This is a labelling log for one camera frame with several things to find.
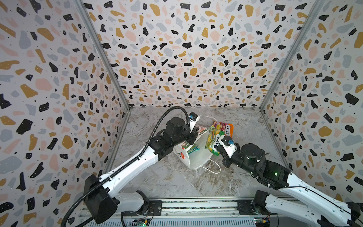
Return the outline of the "white paper bag floral print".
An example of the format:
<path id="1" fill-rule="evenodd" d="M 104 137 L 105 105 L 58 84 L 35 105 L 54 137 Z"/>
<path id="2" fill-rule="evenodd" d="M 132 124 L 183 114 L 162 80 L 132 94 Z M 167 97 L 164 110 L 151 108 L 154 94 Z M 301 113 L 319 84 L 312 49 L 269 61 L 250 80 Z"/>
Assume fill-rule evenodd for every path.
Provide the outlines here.
<path id="1" fill-rule="evenodd" d="M 205 128 L 198 125 L 196 127 L 199 127 L 198 131 L 199 134 L 197 136 L 197 140 L 193 145 L 195 144 L 198 145 L 199 151 L 195 151 L 191 154 L 188 154 L 187 151 L 193 145 L 190 145 L 187 142 L 183 142 L 175 146 L 173 152 L 179 158 L 179 160 L 182 161 L 191 170 L 204 168 L 205 170 L 208 170 L 213 174 L 219 174 L 221 172 L 220 165 L 215 161 L 211 160 L 212 153 L 209 150 L 205 149 L 205 145 L 209 134 L 209 128 Z M 205 164 L 209 161 L 213 162 L 218 167 L 217 172 L 211 171 L 210 169 L 205 167 Z"/>

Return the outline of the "green Fox's candy bag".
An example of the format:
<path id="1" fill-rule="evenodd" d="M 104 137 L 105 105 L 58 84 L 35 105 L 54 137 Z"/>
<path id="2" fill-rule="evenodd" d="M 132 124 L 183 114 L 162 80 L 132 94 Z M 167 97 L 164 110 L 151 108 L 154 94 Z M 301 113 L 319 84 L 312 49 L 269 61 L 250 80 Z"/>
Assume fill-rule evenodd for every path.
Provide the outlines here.
<path id="1" fill-rule="evenodd" d="M 205 145 L 205 149 L 209 150 L 213 155 L 219 156 L 220 153 L 217 151 L 215 146 L 219 145 L 219 138 L 225 135 L 226 132 L 216 128 L 215 126 L 211 126 L 209 129 L 209 134 L 207 138 L 207 142 Z"/>

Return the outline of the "orange pink Fox's candy bag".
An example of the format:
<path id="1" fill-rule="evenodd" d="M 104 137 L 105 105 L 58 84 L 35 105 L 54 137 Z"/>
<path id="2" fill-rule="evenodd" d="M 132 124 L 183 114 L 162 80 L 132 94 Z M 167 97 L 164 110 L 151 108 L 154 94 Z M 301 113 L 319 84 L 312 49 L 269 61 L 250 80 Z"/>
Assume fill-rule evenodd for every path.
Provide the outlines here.
<path id="1" fill-rule="evenodd" d="M 230 123 L 223 123 L 223 122 L 213 122 L 213 126 L 220 131 L 223 131 L 225 135 L 232 137 L 233 136 L 233 124 Z"/>

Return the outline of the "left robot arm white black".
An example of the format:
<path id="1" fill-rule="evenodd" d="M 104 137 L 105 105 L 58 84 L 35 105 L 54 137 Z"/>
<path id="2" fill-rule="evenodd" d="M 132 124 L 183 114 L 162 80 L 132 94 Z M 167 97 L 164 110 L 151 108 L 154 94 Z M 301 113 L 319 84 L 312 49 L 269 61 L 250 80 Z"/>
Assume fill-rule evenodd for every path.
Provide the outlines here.
<path id="1" fill-rule="evenodd" d="M 191 112 L 189 122 L 174 117 L 166 123 L 166 128 L 154 134 L 151 141 L 139 153 L 118 168 L 96 178 L 86 180 L 85 192 L 90 192 L 85 205 L 95 223 L 107 221 L 115 213 L 134 213 L 144 216 L 149 213 L 149 198 L 142 192 L 121 194 L 123 187 L 149 166 L 170 154 L 176 145 L 183 142 L 193 144 L 198 136 L 196 123 L 200 116 Z"/>

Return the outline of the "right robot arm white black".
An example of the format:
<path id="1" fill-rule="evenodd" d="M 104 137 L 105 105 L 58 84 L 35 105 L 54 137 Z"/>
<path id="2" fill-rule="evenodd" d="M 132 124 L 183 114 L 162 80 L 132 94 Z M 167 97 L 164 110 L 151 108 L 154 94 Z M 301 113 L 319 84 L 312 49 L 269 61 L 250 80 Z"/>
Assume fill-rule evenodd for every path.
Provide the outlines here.
<path id="1" fill-rule="evenodd" d="M 361 208 L 355 202 L 341 202 L 307 184 L 288 168 L 266 159 L 266 152 L 248 143 L 239 146 L 229 140 L 215 147 L 223 165 L 236 165 L 258 183 L 298 200 L 287 201 L 258 190 L 251 209 L 259 214 L 282 214 L 314 227 L 360 227 Z"/>

